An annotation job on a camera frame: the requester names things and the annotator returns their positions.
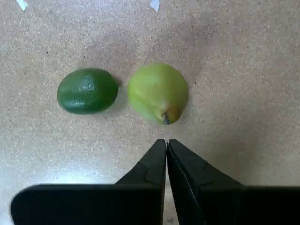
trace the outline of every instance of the green avocado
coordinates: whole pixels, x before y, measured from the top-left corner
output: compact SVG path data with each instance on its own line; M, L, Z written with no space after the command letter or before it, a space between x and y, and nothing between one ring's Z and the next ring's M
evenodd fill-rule
M70 113L98 113L113 104L118 89L118 84L107 71L84 68L70 73L60 82L57 101Z

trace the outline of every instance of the speckled countertop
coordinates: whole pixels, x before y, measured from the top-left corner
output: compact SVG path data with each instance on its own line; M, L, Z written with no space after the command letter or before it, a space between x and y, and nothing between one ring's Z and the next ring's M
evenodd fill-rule
M0 1L0 224L32 184L112 183L158 138L178 139L245 184L300 185L300 1ZM182 72L182 118L145 121L126 100L141 65ZM64 76L100 67L123 83L112 108L72 115L56 102ZM167 182L164 224L176 224Z

